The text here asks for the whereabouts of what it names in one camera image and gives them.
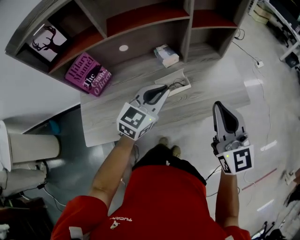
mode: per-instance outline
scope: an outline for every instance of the black shorts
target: black shorts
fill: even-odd
[[[199,179],[205,186],[206,181],[201,174],[192,166],[188,161],[174,157],[172,150],[168,147],[158,144],[151,150],[149,150],[140,161],[138,161],[132,168],[132,171],[141,166],[147,165],[166,165],[166,162],[170,163],[170,166],[184,170],[197,179]]]

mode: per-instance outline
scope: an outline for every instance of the open white box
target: open white box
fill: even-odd
[[[177,93],[180,93],[186,89],[191,88],[191,84],[189,83],[189,80],[186,76],[183,74],[184,69],[180,69],[176,72],[173,72],[165,77],[162,77],[155,81],[155,84],[166,84],[166,85],[173,85],[170,88],[169,96],[173,96]]]

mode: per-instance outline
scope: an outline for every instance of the red shelf surface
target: red shelf surface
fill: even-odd
[[[140,7],[108,18],[106,20],[107,36],[110,37],[150,23],[188,17],[189,15],[184,9],[174,6],[174,4],[172,6],[167,3],[158,3]]]
[[[214,10],[195,10],[192,28],[237,28],[232,21],[222,17]]]
[[[69,60],[73,59],[81,52],[84,52],[90,46],[103,40],[102,35],[95,27],[90,27],[73,38],[71,45],[64,53],[53,63],[49,69],[49,73],[55,71]]]

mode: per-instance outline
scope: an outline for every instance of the red line on floor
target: red line on floor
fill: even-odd
[[[266,175],[264,175],[263,177],[261,177],[259,180],[255,181],[254,183],[258,183],[259,181],[261,181],[261,180],[263,180],[264,178],[268,177],[271,173],[275,172],[276,170],[277,170],[277,168],[275,168],[275,169],[272,170],[271,172],[267,173]],[[251,187],[252,185],[254,185],[254,183],[251,183],[250,185],[244,187],[244,188],[242,189],[242,191],[245,190],[245,189],[247,189],[247,188],[249,188],[249,187]]]

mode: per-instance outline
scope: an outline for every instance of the wooden desk surface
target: wooden desk surface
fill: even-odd
[[[244,79],[230,58],[210,62],[194,58],[166,69],[153,55],[145,55],[109,69],[112,79],[100,97],[81,94],[86,145],[117,141],[120,137],[116,119],[124,103],[130,101],[140,88],[181,68],[192,87],[166,100],[155,128],[171,128],[207,118],[212,115],[212,106],[218,100],[235,108],[250,104]]]

